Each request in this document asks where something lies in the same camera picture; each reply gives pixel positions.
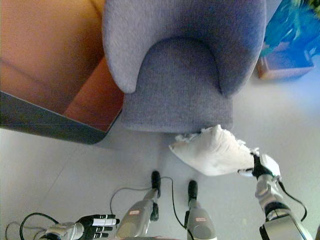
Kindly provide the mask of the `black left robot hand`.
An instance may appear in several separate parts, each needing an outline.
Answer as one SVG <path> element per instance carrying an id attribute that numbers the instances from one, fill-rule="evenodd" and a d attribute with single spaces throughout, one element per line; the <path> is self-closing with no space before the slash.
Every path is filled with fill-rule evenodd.
<path id="1" fill-rule="evenodd" d="M 80 240 L 103 239 L 120 223 L 114 214 L 93 214 L 81 217 L 76 223 L 83 226 Z"/>

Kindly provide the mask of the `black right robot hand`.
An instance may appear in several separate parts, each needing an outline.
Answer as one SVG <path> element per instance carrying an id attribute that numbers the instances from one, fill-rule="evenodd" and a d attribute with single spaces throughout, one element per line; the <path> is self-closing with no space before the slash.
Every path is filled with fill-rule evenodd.
<path id="1" fill-rule="evenodd" d="M 244 177 L 255 177 L 258 179 L 262 175 L 270 175 L 273 178 L 279 178 L 281 171 L 278 163 L 267 154 L 251 153 L 253 156 L 253 167 L 243 168 L 237 171 Z"/>

